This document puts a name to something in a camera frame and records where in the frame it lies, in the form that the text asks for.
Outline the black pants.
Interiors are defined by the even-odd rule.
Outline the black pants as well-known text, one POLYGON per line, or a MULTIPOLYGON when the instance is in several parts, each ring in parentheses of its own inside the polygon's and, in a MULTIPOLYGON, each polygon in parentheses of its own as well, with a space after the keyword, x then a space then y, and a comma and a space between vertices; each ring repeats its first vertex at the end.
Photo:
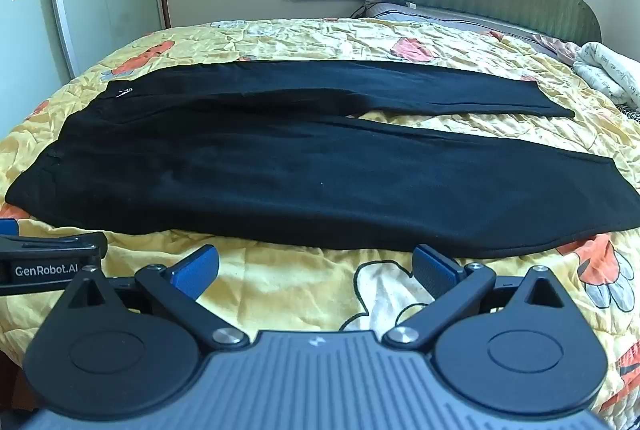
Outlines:
POLYGON ((114 80, 6 201, 55 227, 168 229, 323 249, 513 257, 639 224, 613 160, 381 124, 565 118, 532 82, 391 61, 241 61, 114 80))

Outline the white crumpled blanket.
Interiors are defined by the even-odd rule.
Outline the white crumpled blanket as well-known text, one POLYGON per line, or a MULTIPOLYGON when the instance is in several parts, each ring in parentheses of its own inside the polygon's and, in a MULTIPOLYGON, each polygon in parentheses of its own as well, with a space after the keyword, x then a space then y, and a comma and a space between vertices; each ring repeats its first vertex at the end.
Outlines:
POLYGON ((572 70, 613 104, 639 110, 639 63, 598 42, 578 49, 572 70))

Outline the grey striped pillow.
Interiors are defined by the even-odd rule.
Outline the grey striped pillow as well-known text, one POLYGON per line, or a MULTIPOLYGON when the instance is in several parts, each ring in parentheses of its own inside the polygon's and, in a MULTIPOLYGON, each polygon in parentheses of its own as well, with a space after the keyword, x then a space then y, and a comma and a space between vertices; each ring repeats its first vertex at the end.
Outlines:
POLYGON ((418 7, 412 3, 397 4, 382 0, 367 0, 356 12, 355 18, 373 18, 386 21, 414 21, 451 29, 475 33, 494 32, 498 35, 509 35, 532 46, 537 52, 556 57, 568 55, 574 58, 579 46, 573 42, 563 42, 537 31, 514 26, 514 24, 476 15, 452 12, 451 10, 431 7, 418 7))

